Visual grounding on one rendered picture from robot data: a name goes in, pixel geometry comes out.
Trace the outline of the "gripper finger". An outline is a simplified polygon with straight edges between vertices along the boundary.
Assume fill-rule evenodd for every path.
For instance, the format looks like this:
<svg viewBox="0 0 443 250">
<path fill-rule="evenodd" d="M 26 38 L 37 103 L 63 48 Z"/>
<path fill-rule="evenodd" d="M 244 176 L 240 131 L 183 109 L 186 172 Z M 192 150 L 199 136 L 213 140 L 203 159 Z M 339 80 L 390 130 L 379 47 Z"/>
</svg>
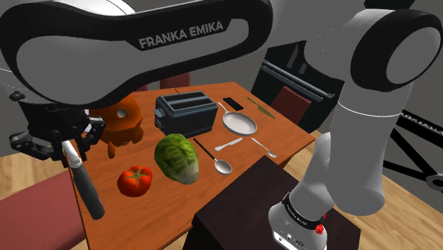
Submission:
<svg viewBox="0 0 443 250">
<path fill-rule="evenodd" d="M 51 146 L 43 146 L 35 143 L 33 139 L 34 137 L 25 131 L 9 136 L 10 146 L 16 151 L 42 161 L 51 158 L 53 161 L 67 162 L 60 140 L 52 141 Z"/>
<path fill-rule="evenodd" d="M 100 140 L 106 122 L 101 117 L 89 117 L 89 125 L 91 128 L 85 137 L 82 137 L 85 128 L 81 129 L 80 126 L 71 127 L 73 139 L 77 143 L 77 148 L 83 161 L 87 160 L 86 152 L 88 152 L 90 146 L 96 145 Z"/>
</svg>

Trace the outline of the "orange lumpy object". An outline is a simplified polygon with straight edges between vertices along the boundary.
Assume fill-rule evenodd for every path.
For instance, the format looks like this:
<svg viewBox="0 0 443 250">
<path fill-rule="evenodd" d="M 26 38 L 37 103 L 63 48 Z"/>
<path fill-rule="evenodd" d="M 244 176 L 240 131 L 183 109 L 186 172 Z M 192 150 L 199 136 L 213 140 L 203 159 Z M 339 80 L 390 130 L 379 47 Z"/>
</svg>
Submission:
<svg viewBox="0 0 443 250">
<path fill-rule="evenodd" d="M 143 138 L 141 109 L 131 95 L 110 107 L 90 109 L 89 116 L 100 116 L 106 122 L 100 140 L 107 144 L 110 159 L 115 157 L 117 147 Z"/>
</svg>

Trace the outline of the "red tomato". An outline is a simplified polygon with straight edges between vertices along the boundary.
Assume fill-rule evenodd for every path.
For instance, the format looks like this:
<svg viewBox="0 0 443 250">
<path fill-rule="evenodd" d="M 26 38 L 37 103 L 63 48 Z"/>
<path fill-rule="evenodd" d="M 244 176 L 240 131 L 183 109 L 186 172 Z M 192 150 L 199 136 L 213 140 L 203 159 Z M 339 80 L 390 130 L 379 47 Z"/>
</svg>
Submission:
<svg viewBox="0 0 443 250">
<path fill-rule="evenodd" d="M 117 187 L 122 195 L 140 197 L 147 193 L 152 179 L 153 174 L 149 168 L 133 166 L 120 174 Z"/>
</svg>

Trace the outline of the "red chair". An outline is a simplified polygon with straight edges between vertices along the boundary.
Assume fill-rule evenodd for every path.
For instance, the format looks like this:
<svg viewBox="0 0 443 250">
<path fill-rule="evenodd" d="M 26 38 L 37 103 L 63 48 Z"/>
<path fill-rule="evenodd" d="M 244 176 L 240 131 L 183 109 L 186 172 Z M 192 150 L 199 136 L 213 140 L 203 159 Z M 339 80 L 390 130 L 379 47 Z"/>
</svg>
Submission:
<svg viewBox="0 0 443 250">
<path fill-rule="evenodd" d="M 83 240 L 67 171 L 0 200 L 0 250 L 70 250 Z"/>
<path fill-rule="evenodd" d="M 273 100 L 271 107 L 294 124 L 298 124 L 311 105 L 311 101 L 283 87 Z"/>
<path fill-rule="evenodd" d="M 160 89 L 169 89 L 176 87 L 189 87 L 190 86 L 190 73 L 186 72 L 180 75 L 165 78 L 159 81 Z"/>
</svg>

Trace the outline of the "green lettuce head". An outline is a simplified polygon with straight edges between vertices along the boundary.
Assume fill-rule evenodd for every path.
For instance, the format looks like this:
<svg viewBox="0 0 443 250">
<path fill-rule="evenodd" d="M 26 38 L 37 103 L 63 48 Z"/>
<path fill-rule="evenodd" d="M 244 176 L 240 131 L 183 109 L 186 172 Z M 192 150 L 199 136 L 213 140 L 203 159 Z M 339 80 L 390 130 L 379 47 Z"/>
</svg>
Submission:
<svg viewBox="0 0 443 250">
<path fill-rule="evenodd" d="M 169 134 L 155 147 L 154 159 L 163 174 L 191 185 L 199 177 L 199 158 L 193 144 L 182 134 Z"/>
</svg>

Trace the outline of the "dark grey toaster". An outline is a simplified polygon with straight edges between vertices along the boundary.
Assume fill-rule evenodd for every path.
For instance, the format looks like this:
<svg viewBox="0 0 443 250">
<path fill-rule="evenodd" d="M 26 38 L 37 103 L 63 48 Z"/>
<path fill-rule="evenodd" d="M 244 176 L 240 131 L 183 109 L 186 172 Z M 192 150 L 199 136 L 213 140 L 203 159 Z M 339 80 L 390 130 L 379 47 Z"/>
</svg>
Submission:
<svg viewBox="0 0 443 250">
<path fill-rule="evenodd" d="M 166 136 L 190 138 L 212 130 L 217 104 L 204 92 L 161 95 L 155 100 L 155 126 Z"/>
</svg>

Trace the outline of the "wooden table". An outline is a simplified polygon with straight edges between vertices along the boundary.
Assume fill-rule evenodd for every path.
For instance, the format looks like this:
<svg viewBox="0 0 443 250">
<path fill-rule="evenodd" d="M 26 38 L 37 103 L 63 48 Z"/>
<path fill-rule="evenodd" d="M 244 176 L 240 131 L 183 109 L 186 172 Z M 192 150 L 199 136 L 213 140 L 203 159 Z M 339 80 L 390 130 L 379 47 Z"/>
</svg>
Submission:
<svg viewBox="0 0 443 250">
<path fill-rule="evenodd" d="M 191 139 L 199 157 L 199 177 L 193 184 L 183 185 L 163 175 L 155 163 L 155 146 L 164 134 L 154 125 L 153 110 L 160 95 L 194 91 L 204 92 L 218 108 L 212 130 L 195 138 L 216 159 L 228 162 L 232 172 L 220 174 L 212 158 Z M 266 109 L 275 119 L 259 111 L 247 97 L 262 107 L 266 103 L 235 82 L 134 92 L 132 95 L 141 108 L 143 139 L 117 148 L 113 159 L 107 155 L 107 145 L 99 142 L 87 152 L 87 161 L 84 162 L 105 209 L 104 216 L 94 220 L 83 202 L 78 203 L 90 250 L 160 250 L 190 229 L 192 218 L 199 209 L 267 155 L 267 151 L 251 137 L 274 152 L 277 158 L 273 162 L 280 168 L 314 140 L 313 136 L 271 107 Z M 243 107 L 243 114 L 251 117 L 258 128 L 254 135 L 215 151 L 215 147 L 237 137 L 222 123 L 224 110 L 218 102 L 228 109 L 229 105 L 223 100 L 225 97 L 238 102 Z M 153 181 L 143 196 L 127 197 L 119 192 L 116 181 L 123 171 L 135 165 L 150 168 Z"/>
</svg>

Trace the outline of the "silver butter knife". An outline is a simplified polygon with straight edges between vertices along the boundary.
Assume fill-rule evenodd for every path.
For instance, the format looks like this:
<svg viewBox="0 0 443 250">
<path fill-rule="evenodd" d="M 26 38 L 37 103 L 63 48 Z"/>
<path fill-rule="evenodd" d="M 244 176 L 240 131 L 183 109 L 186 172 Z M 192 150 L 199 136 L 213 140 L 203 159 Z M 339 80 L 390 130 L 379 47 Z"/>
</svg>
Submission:
<svg viewBox="0 0 443 250">
<path fill-rule="evenodd" d="M 230 141 L 230 142 L 228 142 L 228 143 L 225 143 L 224 145 L 221 145 L 221 146 L 217 146 L 217 147 L 215 147 L 214 150 L 215 150 L 215 151 L 220 151 L 220 150 L 222 150 L 223 148 L 225 148 L 225 147 L 227 147 L 227 146 L 232 146 L 232 145 L 234 145 L 234 144 L 236 144 L 236 143 L 242 141 L 242 139 L 243 139 L 242 137 L 237 138 L 237 139 L 235 139 L 235 140 L 233 140 L 233 141 Z"/>
</svg>

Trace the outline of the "black phone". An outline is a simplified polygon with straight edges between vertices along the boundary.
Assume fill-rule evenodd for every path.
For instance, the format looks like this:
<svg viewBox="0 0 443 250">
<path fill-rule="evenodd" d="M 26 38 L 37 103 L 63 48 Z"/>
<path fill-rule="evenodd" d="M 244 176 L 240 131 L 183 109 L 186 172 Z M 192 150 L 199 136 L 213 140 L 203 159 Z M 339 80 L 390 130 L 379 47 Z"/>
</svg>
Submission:
<svg viewBox="0 0 443 250">
<path fill-rule="evenodd" d="M 240 111 L 243 109 L 243 107 L 236 102 L 234 99 L 232 99 L 231 97 L 226 97 L 223 98 L 223 100 L 229 105 L 231 106 L 235 111 Z"/>
</svg>

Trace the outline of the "silver frying pan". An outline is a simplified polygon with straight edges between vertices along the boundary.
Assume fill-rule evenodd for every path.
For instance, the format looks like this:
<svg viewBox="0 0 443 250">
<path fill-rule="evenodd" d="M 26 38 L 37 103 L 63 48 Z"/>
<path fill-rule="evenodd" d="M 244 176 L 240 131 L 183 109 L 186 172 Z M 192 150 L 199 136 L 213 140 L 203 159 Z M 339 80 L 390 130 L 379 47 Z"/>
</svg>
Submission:
<svg viewBox="0 0 443 250">
<path fill-rule="evenodd" d="M 228 131 L 239 136 L 251 136 L 256 133 L 257 125 L 249 116 L 238 112 L 229 112 L 220 102 L 218 105 L 225 111 L 222 122 Z"/>
</svg>

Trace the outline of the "dark robot stand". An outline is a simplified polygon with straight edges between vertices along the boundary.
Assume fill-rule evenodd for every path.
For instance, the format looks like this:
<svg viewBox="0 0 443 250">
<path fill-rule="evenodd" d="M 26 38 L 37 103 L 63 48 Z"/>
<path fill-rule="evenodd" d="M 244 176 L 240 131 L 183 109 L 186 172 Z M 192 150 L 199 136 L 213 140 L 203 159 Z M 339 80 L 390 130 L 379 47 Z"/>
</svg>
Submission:
<svg viewBox="0 0 443 250">
<path fill-rule="evenodd" d="M 273 239 L 268 211 L 297 184 L 262 157 L 195 213 L 182 250 L 285 250 Z"/>
</svg>

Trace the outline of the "green knife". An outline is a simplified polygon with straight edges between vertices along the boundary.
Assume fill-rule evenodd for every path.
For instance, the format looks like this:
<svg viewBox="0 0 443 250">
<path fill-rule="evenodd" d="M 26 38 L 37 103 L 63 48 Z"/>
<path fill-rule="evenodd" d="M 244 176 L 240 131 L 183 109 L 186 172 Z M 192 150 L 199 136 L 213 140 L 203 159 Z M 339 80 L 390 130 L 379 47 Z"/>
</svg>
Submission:
<svg viewBox="0 0 443 250">
<path fill-rule="evenodd" d="M 275 119 L 275 117 L 274 117 L 274 116 L 273 116 L 273 115 L 272 115 L 267 109 L 265 109 L 264 107 L 262 107 L 259 103 L 255 102 L 254 100 L 252 100 L 252 98 L 247 97 L 247 100 L 249 100 L 250 102 L 254 103 L 254 104 L 257 106 L 257 108 L 258 108 L 259 111 L 261 111 L 261 112 L 263 112 L 265 115 L 267 115 L 267 116 L 269 116 L 269 117 Z"/>
</svg>

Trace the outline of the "small silver spoon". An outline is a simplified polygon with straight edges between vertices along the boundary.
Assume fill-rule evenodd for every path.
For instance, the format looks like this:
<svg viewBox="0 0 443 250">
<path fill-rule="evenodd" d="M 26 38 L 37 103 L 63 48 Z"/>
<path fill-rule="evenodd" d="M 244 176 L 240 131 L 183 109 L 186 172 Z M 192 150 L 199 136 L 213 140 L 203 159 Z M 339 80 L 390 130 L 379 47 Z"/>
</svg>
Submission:
<svg viewBox="0 0 443 250">
<path fill-rule="evenodd" d="M 270 151 L 268 148 L 266 148 L 262 143 L 260 143 L 259 141 L 257 141 L 255 138 L 251 137 L 251 140 L 254 141 L 255 143 L 257 143 L 259 146 L 261 146 L 262 148 L 264 148 L 267 151 L 267 154 L 271 157 L 271 158 L 277 158 L 277 156 Z"/>
</svg>

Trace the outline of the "dark-handled kitchen knife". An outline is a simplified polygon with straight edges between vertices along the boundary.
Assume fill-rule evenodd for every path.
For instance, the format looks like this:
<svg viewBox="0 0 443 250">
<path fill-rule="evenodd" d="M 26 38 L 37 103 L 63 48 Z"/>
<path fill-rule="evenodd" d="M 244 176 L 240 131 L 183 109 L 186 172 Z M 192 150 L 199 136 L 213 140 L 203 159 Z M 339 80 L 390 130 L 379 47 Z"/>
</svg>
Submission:
<svg viewBox="0 0 443 250">
<path fill-rule="evenodd" d="M 63 141 L 62 148 L 67 156 L 73 174 L 74 184 L 77 187 L 83 203 L 88 209 L 92 219 L 101 219 L 105 214 L 105 210 L 81 158 L 69 141 Z"/>
</svg>

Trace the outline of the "black-handled silver spoon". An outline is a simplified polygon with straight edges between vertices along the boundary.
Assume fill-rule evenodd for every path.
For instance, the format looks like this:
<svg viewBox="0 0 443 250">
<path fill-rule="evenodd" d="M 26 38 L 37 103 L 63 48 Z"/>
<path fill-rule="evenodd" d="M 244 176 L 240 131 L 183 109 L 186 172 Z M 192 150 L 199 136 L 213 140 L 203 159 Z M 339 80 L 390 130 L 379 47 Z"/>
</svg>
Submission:
<svg viewBox="0 0 443 250">
<path fill-rule="evenodd" d="M 215 169 L 222 175 L 228 175 L 232 172 L 231 165 L 223 160 L 216 159 L 196 138 L 193 138 L 194 142 L 200 146 L 201 149 L 204 150 L 205 153 L 207 153 L 212 160 L 214 161 L 214 167 Z"/>
</svg>

